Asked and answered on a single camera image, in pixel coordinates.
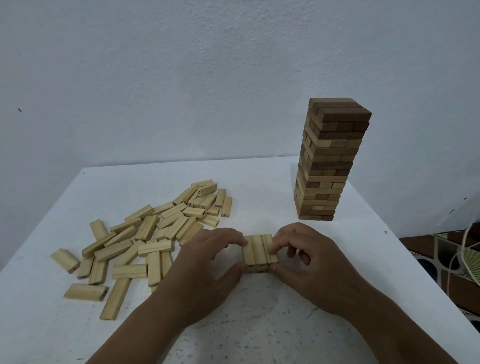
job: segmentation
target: block tower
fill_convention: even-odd
[[[310,99],[294,191],[299,219],[333,220],[371,115],[348,97]]]

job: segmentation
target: wall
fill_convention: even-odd
[[[321,96],[373,111],[351,182],[393,232],[439,229],[479,189],[479,10],[3,1],[1,227],[21,233],[2,246],[23,241],[78,166],[296,155]]]

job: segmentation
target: hand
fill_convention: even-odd
[[[211,267],[216,254],[229,244],[244,246],[247,241],[234,229],[201,229],[180,248],[168,274],[152,294],[153,300],[161,300],[162,311],[174,316],[180,329],[215,310],[240,281],[245,270],[243,262],[232,265],[219,279],[215,279]]]
[[[332,239],[307,225],[296,222],[278,230],[269,253],[276,254],[284,247],[290,258],[298,249],[308,270],[299,272],[279,263],[271,265],[271,271],[324,311],[342,315],[370,286]]]

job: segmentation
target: white table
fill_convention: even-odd
[[[49,255],[62,247],[79,257],[94,241],[90,221],[118,224],[148,203],[171,201],[191,182],[212,178],[234,198],[231,217],[222,218],[219,227],[274,234],[297,221],[297,163],[297,157],[285,157],[84,169],[0,274],[0,363],[84,363],[149,296],[146,280],[134,279],[116,321],[98,319],[105,302],[62,297],[78,280]],[[302,222],[333,238],[372,285],[459,363],[478,362],[477,331],[349,183],[334,221]],[[231,246],[214,267],[221,274],[240,259],[241,249]],[[285,252],[280,260],[287,260]],[[106,285],[112,283],[108,278]],[[316,310],[270,274],[257,274],[245,275],[219,309],[185,330],[165,359],[207,362],[374,363],[375,358],[348,322]]]

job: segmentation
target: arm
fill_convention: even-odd
[[[138,306],[87,364],[154,364],[187,326],[220,306],[240,281],[245,264],[234,264],[219,279],[210,265],[228,244],[245,245],[241,232],[198,232],[184,244],[168,275]]]
[[[269,252],[276,254],[282,247],[288,248],[289,257],[298,249],[309,269],[299,272],[276,264],[271,271],[317,307],[355,326],[380,363],[456,363],[400,307],[364,280],[333,240],[294,223],[278,231]]]

